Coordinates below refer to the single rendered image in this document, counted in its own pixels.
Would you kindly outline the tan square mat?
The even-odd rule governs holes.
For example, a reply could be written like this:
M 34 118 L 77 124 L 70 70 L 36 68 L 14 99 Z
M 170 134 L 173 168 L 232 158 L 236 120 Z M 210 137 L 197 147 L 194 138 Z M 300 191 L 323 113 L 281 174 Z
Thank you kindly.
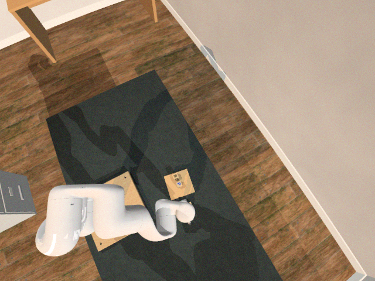
M 177 199 L 178 197 L 183 197 L 183 196 L 186 196 L 188 194 L 195 192 L 188 170 L 185 169 L 176 173 L 179 176 L 179 178 L 176 180 L 173 179 L 172 174 L 164 176 L 171 200 L 174 200 L 174 199 Z M 183 185 L 182 187 L 178 188 L 176 186 L 176 182 L 178 181 L 181 181 Z

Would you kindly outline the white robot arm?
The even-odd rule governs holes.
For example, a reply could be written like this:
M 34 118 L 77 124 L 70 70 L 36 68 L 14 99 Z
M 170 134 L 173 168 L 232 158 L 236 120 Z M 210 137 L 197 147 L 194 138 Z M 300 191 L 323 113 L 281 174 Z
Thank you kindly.
M 37 231 L 36 247 L 47 256 L 64 255 L 79 237 L 94 231 L 102 239 L 138 232 L 147 240 L 162 241 L 176 234 L 176 217 L 190 224 L 195 216 L 191 203 L 167 199 L 158 200 L 155 211 L 156 227 L 146 207 L 125 205 L 124 188 L 116 184 L 56 186 L 49 193 L 47 221 Z

